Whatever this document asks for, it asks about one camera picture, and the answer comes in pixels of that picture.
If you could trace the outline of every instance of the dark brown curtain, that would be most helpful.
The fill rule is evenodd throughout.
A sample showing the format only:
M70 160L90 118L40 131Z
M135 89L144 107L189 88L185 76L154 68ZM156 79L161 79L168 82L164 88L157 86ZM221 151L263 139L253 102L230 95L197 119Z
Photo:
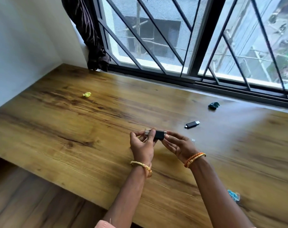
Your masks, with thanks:
M107 71L110 59L104 47L101 45L100 38L97 34L98 25L95 25L94 21L93 1L62 0L62 4L89 49L88 69Z

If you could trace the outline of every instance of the pink sleeve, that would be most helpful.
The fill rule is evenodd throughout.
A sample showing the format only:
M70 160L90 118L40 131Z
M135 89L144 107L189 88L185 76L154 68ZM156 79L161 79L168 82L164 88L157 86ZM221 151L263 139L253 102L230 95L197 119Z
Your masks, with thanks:
M95 228L115 228L115 227L106 221L100 220L95 226Z

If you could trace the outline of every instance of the wooden table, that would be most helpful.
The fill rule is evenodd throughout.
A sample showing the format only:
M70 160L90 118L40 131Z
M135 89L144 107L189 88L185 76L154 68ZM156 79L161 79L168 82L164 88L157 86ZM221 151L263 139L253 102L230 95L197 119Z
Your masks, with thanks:
M257 227L288 227L288 113L252 103L61 65L0 108L0 157L107 209L131 170L129 132L153 126L194 138ZM191 172L160 142L134 222L211 227Z

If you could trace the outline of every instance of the forearm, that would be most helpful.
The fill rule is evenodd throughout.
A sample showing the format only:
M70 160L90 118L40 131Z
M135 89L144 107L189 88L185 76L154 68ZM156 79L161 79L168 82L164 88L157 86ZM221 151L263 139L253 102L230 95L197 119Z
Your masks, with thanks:
M145 169L142 166L135 166L103 220L110 222L116 228L130 227L141 198L145 179Z
M198 158L190 169L214 228L250 228L252 223L231 199L213 167L205 157Z

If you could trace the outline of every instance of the hand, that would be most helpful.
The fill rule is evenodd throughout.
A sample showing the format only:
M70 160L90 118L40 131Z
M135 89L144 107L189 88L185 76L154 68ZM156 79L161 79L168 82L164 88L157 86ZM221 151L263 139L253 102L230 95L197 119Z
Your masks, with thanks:
M188 137L169 130L167 130L167 134L161 142L183 163L194 154L199 153L194 143Z
M157 142L157 140L154 141L155 134L155 128L150 131L147 139L144 136L144 130L130 133L130 148L135 161L151 167L153 147Z

